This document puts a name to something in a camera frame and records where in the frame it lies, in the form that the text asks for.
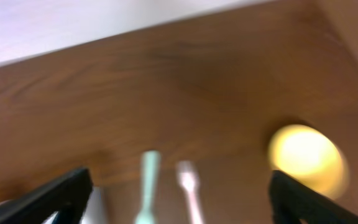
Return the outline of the yellow plastic bowl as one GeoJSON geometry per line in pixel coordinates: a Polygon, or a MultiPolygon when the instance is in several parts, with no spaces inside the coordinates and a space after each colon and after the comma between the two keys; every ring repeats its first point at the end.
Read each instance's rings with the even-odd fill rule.
{"type": "Polygon", "coordinates": [[[349,185],[349,167],[340,148],[306,125],[289,124],[275,131],[268,144],[268,161],[273,170],[333,200],[349,185]]]}

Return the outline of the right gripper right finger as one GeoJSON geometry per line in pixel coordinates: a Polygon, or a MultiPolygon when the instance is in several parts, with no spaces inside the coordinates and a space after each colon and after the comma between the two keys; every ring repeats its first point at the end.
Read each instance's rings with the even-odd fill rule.
{"type": "Polygon", "coordinates": [[[269,198],[274,224],[358,223],[358,216],[280,170],[272,172],[269,198]]]}

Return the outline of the pink plastic fork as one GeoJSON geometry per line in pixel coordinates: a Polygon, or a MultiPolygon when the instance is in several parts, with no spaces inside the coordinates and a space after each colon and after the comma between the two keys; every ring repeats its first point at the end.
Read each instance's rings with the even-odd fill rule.
{"type": "Polygon", "coordinates": [[[199,197],[200,179],[191,161],[180,161],[177,164],[178,184],[185,194],[186,206],[191,224],[205,224],[199,197]]]}

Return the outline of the mint green plastic spoon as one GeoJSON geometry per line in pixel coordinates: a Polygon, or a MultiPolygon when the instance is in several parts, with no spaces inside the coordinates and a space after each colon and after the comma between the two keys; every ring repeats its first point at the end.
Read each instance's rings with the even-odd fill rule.
{"type": "Polygon", "coordinates": [[[155,150],[144,152],[142,155],[141,203],[135,224],[154,224],[157,222],[154,215],[154,199],[160,159],[160,153],[155,150]]]}

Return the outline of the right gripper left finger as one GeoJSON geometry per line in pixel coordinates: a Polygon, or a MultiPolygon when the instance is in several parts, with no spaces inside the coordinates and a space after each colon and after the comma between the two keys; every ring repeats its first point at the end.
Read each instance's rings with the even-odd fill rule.
{"type": "Polygon", "coordinates": [[[53,223],[81,222],[93,190],[85,167],[69,171],[39,188],[0,204],[0,224],[43,223],[54,213],[53,223]]]}

